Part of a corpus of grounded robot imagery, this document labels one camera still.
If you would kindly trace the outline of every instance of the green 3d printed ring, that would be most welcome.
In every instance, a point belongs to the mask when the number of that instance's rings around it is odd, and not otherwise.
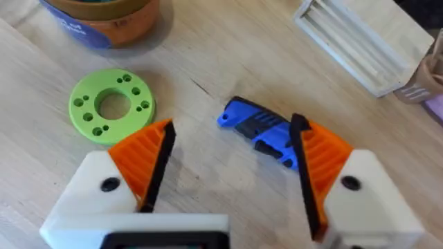
[[[101,102],[111,94],[129,98],[131,107],[117,120],[99,113]],[[75,128],[92,140],[113,145],[152,122],[155,101],[149,87],[137,75],[121,69],[105,69],[80,80],[69,99],[69,115]]]

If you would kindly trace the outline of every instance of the wooden table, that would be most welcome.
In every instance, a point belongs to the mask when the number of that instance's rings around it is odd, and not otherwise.
[[[293,24],[299,1],[162,0],[145,41],[100,53],[20,2],[0,1],[13,27],[0,21],[0,248],[47,248],[38,228],[84,155],[102,149],[73,128],[70,91],[109,67],[138,73],[156,119],[174,118],[157,212],[227,213],[234,248],[312,247],[298,175],[217,127],[241,95],[374,151],[428,230],[418,248],[443,248],[443,129],[417,105],[373,98]]]

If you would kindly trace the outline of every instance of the dark scratch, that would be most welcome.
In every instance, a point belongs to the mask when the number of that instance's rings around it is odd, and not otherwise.
[[[208,96],[209,97],[211,97],[211,98],[213,98],[212,96],[211,96],[211,94],[206,90],[206,89],[204,89],[199,83],[197,83],[194,79],[192,79],[192,78],[190,78],[191,80],[192,80],[192,82],[194,82],[194,84],[196,85],[196,86],[198,86],[203,92],[205,92],[206,94],[208,94]]]

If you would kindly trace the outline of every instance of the blue object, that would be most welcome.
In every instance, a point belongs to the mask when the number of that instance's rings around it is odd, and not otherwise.
[[[251,139],[254,149],[298,170],[297,156],[289,136],[291,123],[282,116],[236,96],[226,105],[217,122],[220,127],[234,128]]]
[[[68,14],[52,6],[45,0],[40,0],[40,3],[57,18],[66,32],[71,34],[85,46],[89,48],[110,48],[112,46],[108,37],[98,32],[96,29],[70,17]]]

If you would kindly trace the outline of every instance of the black screw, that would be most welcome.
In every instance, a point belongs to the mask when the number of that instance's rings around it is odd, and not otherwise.
[[[112,190],[115,190],[118,186],[120,186],[120,179],[116,177],[109,177],[102,182],[100,189],[103,192],[110,192]]]
[[[354,176],[342,177],[341,184],[343,184],[343,186],[352,191],[359,191],[361,189],[360,180],[355,178]]]

